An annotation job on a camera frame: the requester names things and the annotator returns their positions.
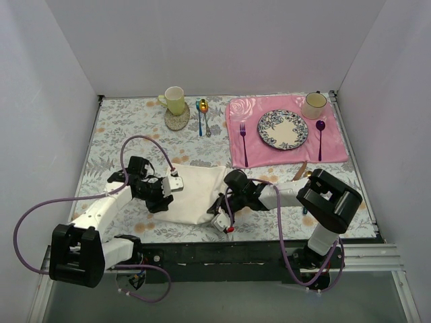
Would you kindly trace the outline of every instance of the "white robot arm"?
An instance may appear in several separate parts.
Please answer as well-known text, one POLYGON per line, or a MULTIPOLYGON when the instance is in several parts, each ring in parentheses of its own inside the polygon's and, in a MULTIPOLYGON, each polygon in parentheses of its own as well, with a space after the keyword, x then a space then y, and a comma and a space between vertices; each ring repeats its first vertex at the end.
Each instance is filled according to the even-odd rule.
POLYGON ((310 265, 305 266, 309 267, 324 259, 334 241, 347 231, 362 202, 359 192, 320 169, 310 178, 277 184, 279 194, 271 183, 255 184, 253 181, 256 180, 247 178, 241 170, 234 170, 224 178, 232 193, 228 198, 221 194, 208 210, 215 215, 213 226, 220 231, 233 231, 234 213, 243 207, 255 211, 275 209, 278 203, 280 207, 306 207, 319 222, 301 252, 302 263, 308 262, 310 265), (232 220, 227 216, 229 209, 232 220))
POLYGON ((173 201, 172 192, 183 189, 178 174, 164 178, 147 175, 150 162, 133 156, 129 161, 127 185, 115 194, 125 181, 124 174, 114 173, 105 186, 106 197, 98 199, 77 219, 68 225, 58 225, 51 242, 51 279, 95 287, 103 272, 124 261, 141 262, 139 238, 116 236, 102 243, 109 223, 132 199, 144 200, 152 213, 168 210, 173 201))

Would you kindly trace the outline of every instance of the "white mug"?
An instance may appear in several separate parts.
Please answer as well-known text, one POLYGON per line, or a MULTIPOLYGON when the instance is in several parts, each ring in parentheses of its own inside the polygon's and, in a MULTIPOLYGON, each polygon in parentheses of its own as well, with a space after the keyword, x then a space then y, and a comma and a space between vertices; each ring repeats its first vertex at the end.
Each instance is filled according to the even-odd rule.
POLYGON ((317 119, 321 116, 327 103, 326 97, 320 91, 307 94, 301 113, 307 119, 317 119))

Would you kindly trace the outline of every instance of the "white panel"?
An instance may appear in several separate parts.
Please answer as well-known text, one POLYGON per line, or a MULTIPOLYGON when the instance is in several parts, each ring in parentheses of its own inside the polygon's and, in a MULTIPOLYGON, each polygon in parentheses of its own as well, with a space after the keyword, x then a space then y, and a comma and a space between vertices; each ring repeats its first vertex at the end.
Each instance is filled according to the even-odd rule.
POLYGON ((343 119, 383 236, 431 321, 431 3, 387 1, 340 89, 343 119))
MULTIPOLYGON (((43 0, 0 0, 0 316, 25 322, 38 275, 15 257, 12 232, 31 206, 73 195, 97 97, 43 0)), ((34 212, 19 232, 40 267, 69 203, 34 212)))
POLYGON ((338 89, 385 0, 47 0, 106 96, 338 89))

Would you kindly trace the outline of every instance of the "mug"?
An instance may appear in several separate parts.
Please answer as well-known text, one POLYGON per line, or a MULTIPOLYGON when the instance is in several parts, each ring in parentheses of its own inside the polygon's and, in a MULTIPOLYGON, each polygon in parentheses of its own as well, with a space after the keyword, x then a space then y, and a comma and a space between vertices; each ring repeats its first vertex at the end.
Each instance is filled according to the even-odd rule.
POLYGON ((169 87, 164 92, 164 96, 158 96, 157 101, 167 107, 175 116, 179 116, 184 112, 184 90, 179 86, 169 87))
POLYGON ((320 91, 307 94, 301 107, 301 113, 307 119, 317 119, 321 116, 327 103, 326 97, 320 91))

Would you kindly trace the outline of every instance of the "pink cloth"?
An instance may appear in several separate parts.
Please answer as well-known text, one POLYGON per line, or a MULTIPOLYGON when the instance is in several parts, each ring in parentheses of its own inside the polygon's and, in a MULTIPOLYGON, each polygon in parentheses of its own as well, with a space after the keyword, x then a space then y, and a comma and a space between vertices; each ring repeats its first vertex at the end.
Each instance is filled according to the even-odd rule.
POLYGON ((256 98, 232 99, 226 108, 226 124, 230 140, 230 155, 234 168, 246 168, 244 162, 244 145, 240 136, 240 123, 245 122, 245 144, 248 168, 296 164, 304 161, 319 163, 320 132, 316 121, 323 120, 326 128, 322 132, 322 163, 341 163, 348 159, 341 133, 338 130, 332 107, 325 106, 321 117, 309 120, 302 116, 300 107, 304 96, 261 96, 256 98), (308 139, 293 150, 279 150, 263 142, 257 132, 257 123, 266 112, 272 110, 289 110, 300 115, 308 125, 308 139))

